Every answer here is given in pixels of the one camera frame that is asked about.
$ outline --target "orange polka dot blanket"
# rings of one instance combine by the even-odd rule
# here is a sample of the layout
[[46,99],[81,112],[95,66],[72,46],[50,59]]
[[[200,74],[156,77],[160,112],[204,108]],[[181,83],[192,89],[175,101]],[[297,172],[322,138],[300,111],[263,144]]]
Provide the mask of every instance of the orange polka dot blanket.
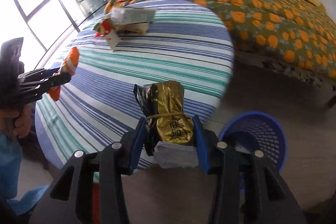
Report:
[[[105,13],[144,0],[110,0]],[[336,81],[336,24],[317,0],[189,0],[215,12],[236,51],[270,56]]]

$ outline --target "blue striped fabric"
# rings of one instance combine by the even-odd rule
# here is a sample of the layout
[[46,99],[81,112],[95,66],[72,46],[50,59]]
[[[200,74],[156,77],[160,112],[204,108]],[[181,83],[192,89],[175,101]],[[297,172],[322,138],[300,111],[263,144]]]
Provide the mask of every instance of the blue striped fabric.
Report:
[[[234,50],[221,20],[209,9],[184,0],[149,0],[130,6],[156,9],[146,35],[125,35],[115,51],[87,26],[65,48],[80,52],[79,65],[60,100],[49,95],[36,104],[41,147],[61,168],[74,151],[101,151],[136,127],[143,113],[134,84],[177,80],[185,88],[184,112],[202,122],[219,105],[232,74]],[[139,169],[153,159],[143,150]]]

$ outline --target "metal screw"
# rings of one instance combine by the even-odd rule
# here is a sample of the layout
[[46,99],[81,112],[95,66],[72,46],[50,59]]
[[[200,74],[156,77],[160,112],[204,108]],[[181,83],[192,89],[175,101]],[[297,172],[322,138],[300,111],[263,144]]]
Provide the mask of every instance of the metal screw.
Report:
[[120,149],[122,147],[122,144],[120,142],[115,142],[111,145],[113,149]]
[[262,158],[264,156],[264,152],[262,152],[261,150],[255,150],[254,155],[258,158]]
[[221,149],[225,149],[227,147],[226,142],[218,142],[217,147]]
[[76,158],[80,158],[81,156],[83,156],[84,155],[84,152],[82,151],[82,150],[77,150],[76,152],[75,152],[75,157]]

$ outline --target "mesh basket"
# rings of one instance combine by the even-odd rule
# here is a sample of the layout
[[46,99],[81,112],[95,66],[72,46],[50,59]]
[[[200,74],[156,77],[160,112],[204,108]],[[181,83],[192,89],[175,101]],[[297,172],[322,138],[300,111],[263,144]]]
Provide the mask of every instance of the mesh basket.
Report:
[[219,140],[234,137],[244,150],[261,150],[280,171],[286,156],[286,140],[278,122],[262,112],[247,112],[234,118],[222,130]]

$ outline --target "gold foil bag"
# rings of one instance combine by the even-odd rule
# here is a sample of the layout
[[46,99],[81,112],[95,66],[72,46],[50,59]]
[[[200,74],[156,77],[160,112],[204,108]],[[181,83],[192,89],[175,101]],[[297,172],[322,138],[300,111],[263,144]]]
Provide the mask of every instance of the gold foil bag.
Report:
[[135,85],[134,95],[148,119],[153,148],[158,141],[193,145],[194,123],[183,113],[184,88],[179,82]]
[[164,142],[192,145],[194,123],[183,113],[184,88],[177,81],[155,84],[157,86],[157,112],[180,113],[157,118],[157,132]]

